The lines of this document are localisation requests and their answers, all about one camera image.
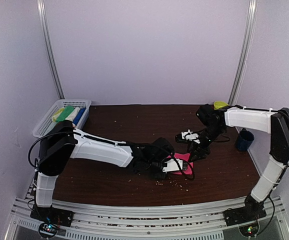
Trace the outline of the right aluminium frame post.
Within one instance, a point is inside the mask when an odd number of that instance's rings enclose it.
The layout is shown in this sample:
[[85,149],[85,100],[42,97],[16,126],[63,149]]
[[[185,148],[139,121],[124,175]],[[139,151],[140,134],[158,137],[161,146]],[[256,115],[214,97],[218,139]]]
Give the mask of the right aluminium frame post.
[[230,105],[235,105],[238,102],[238,97],[239,97],[240,90],[243,84],[245,70],[247,67],[247,58],[248,58],[248,54],[251,48],[252,38],[254,34],[257,4],[258,4],[257,0],[249,1],[240,57],[239,57],[231,93],[230,93],[229,100],[228,100],[228,103]]

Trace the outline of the aluminium frame post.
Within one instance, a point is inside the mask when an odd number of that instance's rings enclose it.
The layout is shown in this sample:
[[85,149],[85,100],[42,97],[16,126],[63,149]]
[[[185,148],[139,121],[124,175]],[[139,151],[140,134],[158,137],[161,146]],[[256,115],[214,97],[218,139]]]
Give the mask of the aluminium frame post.
[[65,95],[64,95],[64,91],[61,85],[60,78],[59,78],[59,73],[58,73],[57,66],[56,66],[55,56],[53,53],[52,42],[51,42],[49,28],[48,28],[45,1],[37,0],[36,3],[37,3],[37,11],[39,15],[40,24],[41,24],[42,34],[44,38],[44,44],[45,44],[45,48],[47,52],[47,60],[48,60],[50,71],[51,71],[51,76],[55,85],[58,98],[64,99]]
[[240,90],[243,84],[245,70],[247,67],[247,58],[248,58],[248,54],[251,48],[252,38],[254,34],[257,4],[258,4],[257,0],[249,1],[240,57],[239,57],[231,93],[230,93],[229,100],[228,100],[228,103],[230,105],[235,105],[238,102],[238,97],[239,97]]

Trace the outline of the yellow rolled towel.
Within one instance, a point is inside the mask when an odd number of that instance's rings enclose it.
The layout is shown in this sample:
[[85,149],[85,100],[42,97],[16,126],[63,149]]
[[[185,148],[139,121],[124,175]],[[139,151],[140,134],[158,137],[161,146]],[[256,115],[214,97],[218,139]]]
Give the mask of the yellow rolled towel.
[[62,122],[65,118],[62,116],[64,107],[59,108],[51,117],[51,121],[54,123]]

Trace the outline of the white plastic basket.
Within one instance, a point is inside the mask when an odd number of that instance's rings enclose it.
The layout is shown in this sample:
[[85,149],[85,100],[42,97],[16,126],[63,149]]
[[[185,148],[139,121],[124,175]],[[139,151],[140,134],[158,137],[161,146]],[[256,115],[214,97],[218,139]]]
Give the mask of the white plastic basket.
[[50,132],[56,124],[69,120],[77,129],[82,129],[89,118],[92,101],[87,99],[60,99],[47,111],[33,129],[33,136],[40,138]]

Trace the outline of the lime green bowl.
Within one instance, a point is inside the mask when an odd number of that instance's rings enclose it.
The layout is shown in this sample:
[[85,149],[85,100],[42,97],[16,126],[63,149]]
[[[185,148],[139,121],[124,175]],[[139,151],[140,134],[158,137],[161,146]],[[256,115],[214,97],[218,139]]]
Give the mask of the lime green bowl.
[[213,103],[213,109],[214,110],[220,110],[220,109],[226,109],[228,108],[230,105],[224,101],[215,101]]

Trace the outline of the cream rolled towel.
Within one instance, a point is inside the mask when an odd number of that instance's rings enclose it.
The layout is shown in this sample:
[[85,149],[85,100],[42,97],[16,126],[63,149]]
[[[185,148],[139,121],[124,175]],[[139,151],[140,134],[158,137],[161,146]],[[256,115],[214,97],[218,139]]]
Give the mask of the cream rolled towel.
[[65,119],[67,121],[73,122],[76,116],[78,115],[79,111],[80,111],[80,108],[76,107]]

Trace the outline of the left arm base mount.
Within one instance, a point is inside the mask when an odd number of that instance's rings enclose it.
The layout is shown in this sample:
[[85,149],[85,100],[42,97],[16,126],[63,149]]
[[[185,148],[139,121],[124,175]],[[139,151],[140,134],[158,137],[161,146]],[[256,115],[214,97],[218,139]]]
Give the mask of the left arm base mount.
[[73,221],[74,212],[54,207],[38,207],[31,211],[30,217],[56,226],[70,227]]

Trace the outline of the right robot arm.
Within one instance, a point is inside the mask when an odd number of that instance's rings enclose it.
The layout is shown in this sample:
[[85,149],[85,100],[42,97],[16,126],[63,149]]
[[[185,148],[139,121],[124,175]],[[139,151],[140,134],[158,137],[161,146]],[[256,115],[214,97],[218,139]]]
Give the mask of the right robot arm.
[[260,213],[264,201],[281,183],[289,167],[289,108],[260,109],[227,105],[215,109],[205,104],[198,108],[196,116],[203,123],[204,129],[187,130],[180,134],[183,140],[189,142],[191,161],[206,157],[209,146],[228,128],[253,130],[266,135],[266,165],[258,182],[245,198],[240,213],[244,220],[251,221]]

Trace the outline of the right circuit board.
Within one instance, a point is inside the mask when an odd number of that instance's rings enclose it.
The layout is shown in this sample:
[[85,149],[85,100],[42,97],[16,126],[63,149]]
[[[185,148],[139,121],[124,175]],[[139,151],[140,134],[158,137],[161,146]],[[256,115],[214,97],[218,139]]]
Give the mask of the right circuit board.
[[239,227],[239,232],[243,237],[251,238],[258,234],[260,226],[257,223],[242,225]]

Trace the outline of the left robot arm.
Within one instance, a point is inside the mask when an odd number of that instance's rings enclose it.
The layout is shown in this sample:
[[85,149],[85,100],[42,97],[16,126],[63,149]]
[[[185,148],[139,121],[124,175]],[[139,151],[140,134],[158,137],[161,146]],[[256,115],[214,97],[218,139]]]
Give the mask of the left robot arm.
[[69,159],[86,159],[107,163],[134,171],[149,170],[156,179],[169,172],[183,172],[188,168],[184,160],[175,156],[173,146],[165,138],[152,143],[116,141],[86,133],[65,120],[58,123],[32,145],[39,145],[38,159],[31,165],[36,171],[34,210],[45,222],[52,222],[57,212],[52,207],[58,176]]

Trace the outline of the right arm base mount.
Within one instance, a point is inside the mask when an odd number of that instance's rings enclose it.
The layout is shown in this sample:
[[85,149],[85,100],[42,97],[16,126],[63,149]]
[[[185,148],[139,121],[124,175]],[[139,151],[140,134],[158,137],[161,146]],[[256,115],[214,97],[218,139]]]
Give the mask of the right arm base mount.
[[224,220],[226,226],[240,225],[247,222],[256,221],[259,218],[264,218],[267,213],[264,209],[258,210],[256,212],[247,212],[245,207],[239,208],[229,208],[223,212]]

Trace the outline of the left aluminium frame post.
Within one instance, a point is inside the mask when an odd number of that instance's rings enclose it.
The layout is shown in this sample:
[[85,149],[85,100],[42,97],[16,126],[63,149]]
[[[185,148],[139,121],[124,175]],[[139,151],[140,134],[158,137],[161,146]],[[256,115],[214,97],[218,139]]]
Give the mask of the left aluminium frame post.
[[53,53],[52,42],[51,42],[49,28],[48,28],[45,1],[37,0],[36,3],[37,3],[37,11],[39,15],[40,24],[41,24],[42,34],[44,38],[44,44],[45,44],[45,48],[47,52],[47,60],[48,60],[50,71],[51,71],[51,76],[55,85],[58,98],[64,99],[65,95],[64,95],[64,91],[61,85],[60,78],[59,78],[59,73],[58,73],[57,66],[56,66],[55,56]]

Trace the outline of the blue rolled towel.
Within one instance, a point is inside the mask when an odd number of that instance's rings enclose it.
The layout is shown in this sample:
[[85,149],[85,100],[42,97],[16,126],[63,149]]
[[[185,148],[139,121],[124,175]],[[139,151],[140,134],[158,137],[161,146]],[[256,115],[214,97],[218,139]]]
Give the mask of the blue rolled towel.
[[78,125],[78,123],[79,123],[80,119],[82,118],[82,115],[84,114],[85,110],[86,110],[86,108],[81,108],[79,110],[79,112],[77,113],[77,115],[75,116],[75,118],[74,118],[74,120],[72,122],[75,126]]

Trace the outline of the green rolled towel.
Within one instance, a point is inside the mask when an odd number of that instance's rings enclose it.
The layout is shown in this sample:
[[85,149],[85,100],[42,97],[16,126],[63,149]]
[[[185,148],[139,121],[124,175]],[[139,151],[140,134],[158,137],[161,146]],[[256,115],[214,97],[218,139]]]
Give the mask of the green rolled towel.
[[68,105],[64,108],[64,111],[62,112],[61,116],[66,119],[66,117],[74,110],[75,108],[71,105]]

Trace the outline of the pink towel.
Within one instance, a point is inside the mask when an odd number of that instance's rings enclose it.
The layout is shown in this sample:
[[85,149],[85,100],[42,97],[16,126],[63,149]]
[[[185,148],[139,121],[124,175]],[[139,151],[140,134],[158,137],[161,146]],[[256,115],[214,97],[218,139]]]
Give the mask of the pink towel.
[[[193,174],[193,167],[194,163],[189,162],[190,154],[180,154],[175,153],[174,157],[176,161],[178,162],[182,172],[185,175],[191,176]],[[171,157],[168,156],[166,158],[166,162],[164,163],[164,167],[162,168],[162,171],[165,173],[171,173],[173,175],[182,175],[182,172],[179,170],[178,165],[176,164],[176,161]]]

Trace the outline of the left circuit board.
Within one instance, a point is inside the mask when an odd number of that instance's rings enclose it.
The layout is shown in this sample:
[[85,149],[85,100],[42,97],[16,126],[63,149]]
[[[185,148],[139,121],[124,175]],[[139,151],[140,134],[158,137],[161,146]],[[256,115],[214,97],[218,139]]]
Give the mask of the left circuit board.
[[38,233],[42,238],[51,239],[56,236],[60,228],[51,223],[41,223],[38,227]]

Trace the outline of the circuit board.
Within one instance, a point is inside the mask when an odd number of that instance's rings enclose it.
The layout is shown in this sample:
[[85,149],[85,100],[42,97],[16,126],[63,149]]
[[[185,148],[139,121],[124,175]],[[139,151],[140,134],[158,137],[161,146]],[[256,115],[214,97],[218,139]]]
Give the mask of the circuit board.
[[41,223],[38,227],[38,233],[42,238],[51,239],[56,236],[60,228],[51,223]]
[[239,227],[239,232],[243,237],[251,238],[258,234],[260,226],[257,223],[242,225]]

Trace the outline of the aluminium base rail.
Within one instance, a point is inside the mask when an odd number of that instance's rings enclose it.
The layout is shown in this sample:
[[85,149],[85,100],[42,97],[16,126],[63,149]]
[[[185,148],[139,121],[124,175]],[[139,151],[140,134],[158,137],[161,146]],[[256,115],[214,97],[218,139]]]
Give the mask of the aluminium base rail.
[[[3,240],[43,240],[41,221],[30,218],[29,200],[16,198]],[[61,226],[53,240],[289,240],[289,218],[279,197],[274,218],[256,238],[245,237],[246,225],[228,226],[223,212],[243,206],[244,197],[172,206],[103,206],[54,200],[72,211],[70,227]]]

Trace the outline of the dark blue cup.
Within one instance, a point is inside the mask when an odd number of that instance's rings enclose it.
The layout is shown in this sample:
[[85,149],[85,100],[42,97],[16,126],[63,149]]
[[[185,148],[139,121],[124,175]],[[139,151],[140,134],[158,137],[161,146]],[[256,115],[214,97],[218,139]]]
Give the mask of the dark blue cup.
[[240,152],[246,152],[254,140],[254,134],[248,131],[246,128],[243,128],[237,136],[235,147]]

